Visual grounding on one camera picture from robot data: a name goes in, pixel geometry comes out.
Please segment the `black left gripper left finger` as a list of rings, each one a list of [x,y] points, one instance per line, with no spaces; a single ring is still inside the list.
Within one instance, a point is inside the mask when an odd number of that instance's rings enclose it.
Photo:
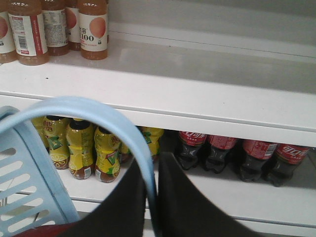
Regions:
[[[141,237],[146,189],[134,160],[108,197],[60,237]]]

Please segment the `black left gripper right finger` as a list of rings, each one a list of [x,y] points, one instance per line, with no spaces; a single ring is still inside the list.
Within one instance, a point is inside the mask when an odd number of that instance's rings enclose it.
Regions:
[[[258,237],[208,200],[172,153],[158,163],[158,212],[164,237]]]

